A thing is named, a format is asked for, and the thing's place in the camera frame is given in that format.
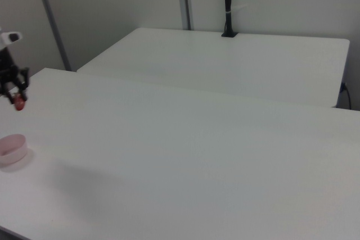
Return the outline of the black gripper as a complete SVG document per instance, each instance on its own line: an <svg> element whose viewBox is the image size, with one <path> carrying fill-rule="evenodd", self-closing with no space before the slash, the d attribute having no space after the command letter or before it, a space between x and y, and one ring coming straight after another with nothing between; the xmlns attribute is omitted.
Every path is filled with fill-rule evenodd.
<svg viewBox="0 0 360 240"><path fill-rule="evenodd" d="M23 81L20 81L18 75L21 75ZM10 104L14 104L14 98L9 92L7 83L13 83L18 87L19 94L24 102L28 100L26 90L30 84L29 68L25 67L19 70L14 64L8 49L1 50L1 94L5 95Z"/></svg>

